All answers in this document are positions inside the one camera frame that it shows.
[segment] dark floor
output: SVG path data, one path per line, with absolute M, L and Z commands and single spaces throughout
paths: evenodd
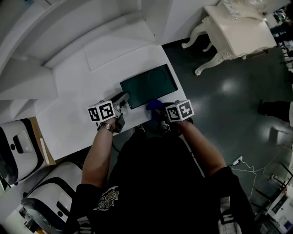
M 268 54 L 246 60 L 224 61 L 217 67 L 204 70 L 197 77 L 194 70 L 209 61 L 216 50 L 211 48 L 206 53 L 202 52 L 209 43 L 205 35 L 200 36 L 190 48 L 182 49 L 181 43 L 172 43 L 163 48 L 186 97 L 191 100 L 195 125 L 218 147 L 227 164 L 242 155 L 243 161 L 257 170 L 266 166 L 279 153 L 266 173 L 259 171 L 255 180 L 255 188 L 271 196 L 279 184 L 268 183 L 268 179 L 272 173 L 285 177 L 286 173 L 279 162 L 289 166 L 291 151 L 280 145 L 290 146 L 293 130 L 287 122 L 257 114 L 257 107 L 260 99 L 293 100 L 291 84 L 285 83 L 288 70 L 279 64 L 283 61 L 280 48 L 270 49 Z M 156 135 L 156 126 L 151 122 L 144 126 L 149 137 Z M 129 130 L 115 136 L 116 147 L 120 149 L 132 133 Z M 115 165 L 117 155 L 117 152 L 112 153 L 110 169 Z M 235 169 L 245 169 L 245 166 L 237 166 Z M 249 196 L 255 175 L 234 172 Z M 253 191 L 250 201 L 262 205 L 266 199 Z

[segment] white table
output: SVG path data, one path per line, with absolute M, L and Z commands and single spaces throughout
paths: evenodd
M 211 43 L 203 51 L 209 50 L 213 45 L 217 49 L 217 54 L 211 61 L 200 66 L 195 71 L 196 75 L 200 75 L 203 69 L 219 65 L 224 60 L 238 57 L 245 59 L 248 54 L 277 45 L 264 21 L 252 18 L 228 20 L 216 6 L 205 6 L 204 9 L 209 16 L 193 30 L 190 41 L 183 43 L 182 47 L 190 47 L 199 35 L 207 33 Z
M 87 107 L 122 91 L 120 82 L 167 64 L 178 90 L 159 100 L 186 100 L 181 84 L 162 46 L 150 44 L 127 53 L 91 71 L 83 49 L 68 57 L 53 70 L 58 90 L 56 99 L 37 115 L 39 127 L 54 160 L 92 145 L 97 133 Z M 146 105 L 123 109 L 125 125 L 122 131 L 151 119 Z

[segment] white box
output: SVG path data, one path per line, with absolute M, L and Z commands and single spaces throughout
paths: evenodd
M 183 121 L 194 115 L 190 100 L 181 101 L 166 107 L 170 122 Z
M 104 122 L 115 117 L 112 101 L 104 101 L 87 108 L 92 122 Z

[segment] power strip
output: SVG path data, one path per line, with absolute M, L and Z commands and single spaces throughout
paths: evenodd
M 232 163 L 232 166 L 235 166 L 235 165 L 237 165 L 239 162 L 241 162 L 242 161 L 242 159 L 243 159 L 243 157 L 242 156 L 240 156 L 239 158 L 237 158 L 233 163 Z

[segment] black tray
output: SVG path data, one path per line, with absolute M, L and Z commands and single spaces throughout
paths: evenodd
M 167 64 L 133 76 L 121 83 L 122 90 L 129 92 L 131 109 L 178 90 Z

